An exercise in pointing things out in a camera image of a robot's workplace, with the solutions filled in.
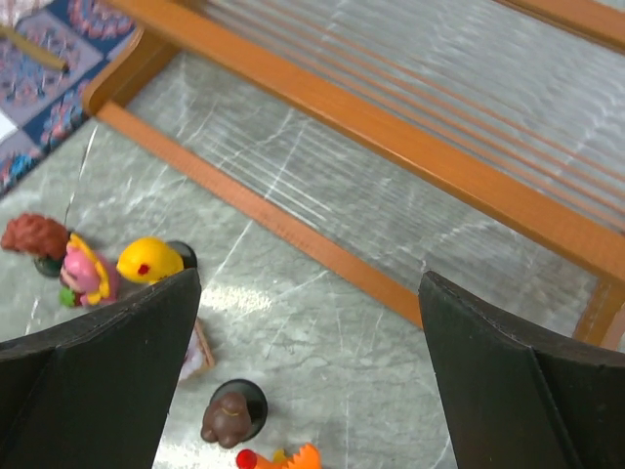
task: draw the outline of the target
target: floor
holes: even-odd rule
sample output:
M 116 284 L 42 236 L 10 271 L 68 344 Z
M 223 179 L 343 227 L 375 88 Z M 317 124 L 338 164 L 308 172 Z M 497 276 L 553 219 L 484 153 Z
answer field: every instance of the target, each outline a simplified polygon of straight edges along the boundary
M 131 109 L 409 287 L 435 269 L 570 335 L 595 285 L 562 258 L 193 56 L 177 58 Z M 584 110 L 595 122 L 605 113 L 602 105 Z M 609 116 L 606 125 L 620 118 Z M 234 467 L 235 451 L 201 442 L 198 416 L 235 377 L 257 382 L 270 400 L 268 425 L 250 443 L 265 455 L 310 441 L 325 469 L 456 467 L 421 331 L 105 125 L 89 122 L 1 199 L 0 226 L 24 210 L 66 214 L 111 258 L 145 235 L 184 240 L 199 255 L 199 315 L 218 365 L 178 389 L 156 469 Z M 0 340 L 78 314 L 59 306 L 58 283 L 27 259 L 0 252 L 0 263 Z

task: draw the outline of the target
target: orange toy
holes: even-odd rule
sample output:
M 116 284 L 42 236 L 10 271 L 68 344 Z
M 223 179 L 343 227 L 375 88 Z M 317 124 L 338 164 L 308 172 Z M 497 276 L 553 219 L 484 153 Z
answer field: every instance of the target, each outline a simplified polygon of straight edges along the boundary
M 321 454 L 312 444 L 306 443 L 297 454 L 286 457 L 278 450 L 273 461 L 264 459 L 251 449 L 244 449 L 236 456 L 238 469 L 321 469 Z

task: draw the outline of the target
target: patchwork rug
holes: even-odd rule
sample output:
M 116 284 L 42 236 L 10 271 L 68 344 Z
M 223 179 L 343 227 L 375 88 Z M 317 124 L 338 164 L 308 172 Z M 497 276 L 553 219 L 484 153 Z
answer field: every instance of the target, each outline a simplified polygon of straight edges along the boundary
M 16 29 L 64 58 L 69 72 L 46 68 L 0 38 L 0 196 L 85 122 L 82 93 L 123 50 L 134 24 L 100 0 L 56 0 Z

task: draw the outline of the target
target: red-brown hair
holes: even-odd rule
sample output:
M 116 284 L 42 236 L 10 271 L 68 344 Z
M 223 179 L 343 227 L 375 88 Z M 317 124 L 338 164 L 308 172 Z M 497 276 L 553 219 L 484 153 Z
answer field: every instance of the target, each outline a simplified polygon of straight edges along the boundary
M 59 261 L 65 255 L 69 232 L 56 220 L 36 213 L 22 213 L 7 224 L 0 245 L 35 257 Z

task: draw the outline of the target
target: brown toy figure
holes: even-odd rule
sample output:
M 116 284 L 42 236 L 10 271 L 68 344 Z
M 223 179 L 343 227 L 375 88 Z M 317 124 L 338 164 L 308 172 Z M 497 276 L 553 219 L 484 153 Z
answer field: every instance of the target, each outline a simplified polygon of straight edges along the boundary
M 52 218 L 22 213 L 7 224 L 2 249 L 29 254 L 43 276 L 58 277 L 69 241 L 69 231 Z
M 207 443 L 234 448 L 258 435 L 267 415 L 267 399 L 261 388 L 251 381 L 235 379 L 213 395 L 204 412 L 201 437 Z

